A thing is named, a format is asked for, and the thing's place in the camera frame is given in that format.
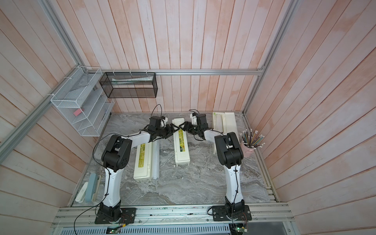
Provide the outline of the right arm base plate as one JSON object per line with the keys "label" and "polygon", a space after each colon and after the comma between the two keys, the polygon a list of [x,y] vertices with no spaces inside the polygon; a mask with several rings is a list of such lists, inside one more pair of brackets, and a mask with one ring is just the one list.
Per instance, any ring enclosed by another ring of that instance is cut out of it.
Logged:
{"label": "right arm base plate", "polygon": [[211,215],[214,221],[251,221],[252,216],[249,206],[239,208],[227,206],[212,206]]}

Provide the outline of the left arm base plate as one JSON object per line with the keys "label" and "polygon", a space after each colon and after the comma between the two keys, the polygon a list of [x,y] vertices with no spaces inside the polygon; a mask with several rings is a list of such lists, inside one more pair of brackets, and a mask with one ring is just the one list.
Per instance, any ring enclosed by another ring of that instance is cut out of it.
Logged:
{"label": "left arm base plate", "polygon": [[136,208],[99,209],[95,224],[134,223],[136,210]]}

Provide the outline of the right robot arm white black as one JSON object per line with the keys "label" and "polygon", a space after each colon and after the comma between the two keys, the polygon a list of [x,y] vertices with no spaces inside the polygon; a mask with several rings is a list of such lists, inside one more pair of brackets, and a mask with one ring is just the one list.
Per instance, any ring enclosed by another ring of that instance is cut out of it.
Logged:
{"label": "right robot arm white black", "polygon": [[235,132],[222,133],[209,128],[206,122],[197,121],[197,124],[184,122],[180,126],[169,124],[162,131],[163,137],[182,130],[192,135],[198,135],[205,141],[215,144],[216,153],[220,164],[225,169],[227,191],[225,196],[226,215],[234,217],[245,212],[245,201],[240,187],[240,166],[244,158],[238,137]]}

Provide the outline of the cream dispenser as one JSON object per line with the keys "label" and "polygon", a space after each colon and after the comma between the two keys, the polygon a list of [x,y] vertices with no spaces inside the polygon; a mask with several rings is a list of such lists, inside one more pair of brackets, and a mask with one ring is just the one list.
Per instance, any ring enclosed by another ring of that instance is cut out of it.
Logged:
{"label": "cream dispenser", "polygon": [[213,124],[214,130],[223,132],[224,134],[227,134],[229,132],[234,132],[237,138],[239,138],[235,113],[213,112],[212,124]]}
{"label": "cream dispenser", "polygon": [[152,143],[137,146],[133,178],[136,181],[150,180],[152,173]]}
{"label": "cream dispenser", "polygon": [[[179,127],[179,125],[183,124],[184,122],[184,118],[175,118],[172,120],[172,123],[177,127]],[[191,162],[191,158],[188,148],[186,131],[183,131],[179,127],[179,129],[173,134],[173,137],[176,166],[189,165]]]}

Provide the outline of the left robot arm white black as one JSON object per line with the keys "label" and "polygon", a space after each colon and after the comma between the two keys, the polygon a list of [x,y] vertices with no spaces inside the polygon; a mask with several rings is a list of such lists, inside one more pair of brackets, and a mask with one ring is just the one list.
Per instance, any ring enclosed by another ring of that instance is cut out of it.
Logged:
{"label": "left robot arm white black", "polygon": [[175,124],[168,124],[164,116],[153,116],[149,124],[131,135],[112,134],[101,160],[105,176],[105,194],[99,204],[99,215],[111,222],[117,222],[121,216],[120,183],[124,168],[130,158],[131,149],[159,139],[167,139],[179,130]]}

